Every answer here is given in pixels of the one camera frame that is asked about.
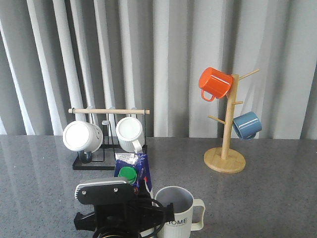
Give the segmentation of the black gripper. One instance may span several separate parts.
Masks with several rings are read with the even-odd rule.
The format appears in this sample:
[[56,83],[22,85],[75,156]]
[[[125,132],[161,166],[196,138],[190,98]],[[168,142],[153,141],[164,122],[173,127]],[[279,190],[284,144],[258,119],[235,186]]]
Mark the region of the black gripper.
[[174,219],[173,203],[162,205],[152,198],[139,198],[146,205],[136,210],[123,204],[98,205],[88,214],[77,213],[74,225],[77,230],[93,231],[94,238],[155,238],[166,222]]

